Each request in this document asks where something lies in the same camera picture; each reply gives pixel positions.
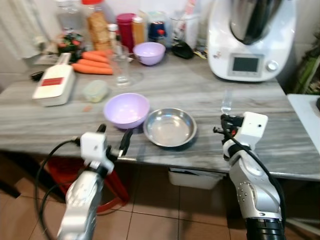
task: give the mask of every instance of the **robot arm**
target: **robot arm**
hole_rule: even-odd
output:
[[[253,150],[263,136],[268,117],[245,112],[243,117],[222,115],[221,121],[224,130],[214,128],[213,131],[224,134],[223,154],[229,158],[229,175],[236,188],[242,217],[246,221],[247,239],[285,240],[278,191],[264,169],[248,154],[251,152],[259,159]]]
[[[132,129],[124,134],[119,150],[107,146],[105,126],[99,132],[86,132],[80,138],[81,157],[86,168],[66,193],[66,210],[57,234],[58,240],[91,240],[96,212],[102,197],[104,179],[114,170],[114,161],[126,154]]]

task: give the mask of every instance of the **stainless steel bowl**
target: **stainless steel bowl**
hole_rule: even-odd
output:
[[[163,108],[148,115],[143,131],[155,145],[178,147],[196,135],[197,124],[192,116],[181,109]]]

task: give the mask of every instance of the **carrot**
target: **carrot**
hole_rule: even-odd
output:
[[[107,49],[105,51],[90,51],[89,53],[96,54],[102,57],[106,57],[107,55],[111,55],[113,51],[111,49]]]
[[[109,60],[104,57],[104,56],[100,56],[100,55],[97,55],[97,54],[93,54],[89,51],[85,51],[82,53],[82,57],[84,59],[87,59],[87,60],[91,60],[91,61],[95,61],[95,62],[100,62],[100,63],[108,63]]]
[[[76,63],[87,65],[87,66],[92,66],[92,67],[97,67],[97,68],[107,68],[107,69],[111,68],[110,65],[107,63],[99,62],[99,61],[91,61],[91,60],[87,60],[87,59],[79,59]]]
[[[113,74],[113,71],[111,68],[88,66],[80,63],[74,63],[71,65],[76,72],[79,72],[82,74],[104,74],[104,75]]]

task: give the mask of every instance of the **gray marble table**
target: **gray marble table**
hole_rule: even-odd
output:
[[[256,152],[270,172],[281,178],[320,180],[320,156],[276,80],[223,81],[213,75],[206,60],[184,60],[170,54],[151,67],[134,61],[130,70],[135,83],[127,88],[117,88],[113,76],[78,74],[72,96],[62,106],[42,107],[33,102],[35,83],[12,84],[0,95],[0,150],[46,155],[58,143],[95,131],[101,123],[107,124],[108,143],[116,147],[124,132],[106,121],[103,107],[117,94],[134,92],[146,96],[152,110],[172,107],[190,113],[198,132],[191,144],[166,149],[153,145],[137,129],[128,157],[138,163],[226,173],[229,165],[222,157],[222,136],[212,129],[220,125],[224,91],[230,89],[232,114],[250,111],[269,117]],[[95,79],[106,81],[111,93],[103,102],[91,104],[82,90]],[[92,109],[84,111],[86,106]],[[66,145],[57,154],[80,156],[80,150]]]

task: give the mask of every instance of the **purple bowl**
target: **purple bowl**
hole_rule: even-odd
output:
[[[144,42],[133,48],[133,53],[140,63],[151,66],[164,57],[166,47],[157,42]]]
[[[104,106],[106,119],[119,129],[133,129],[146,120],[150,104],[138,93],[123,93],[111,98]]]

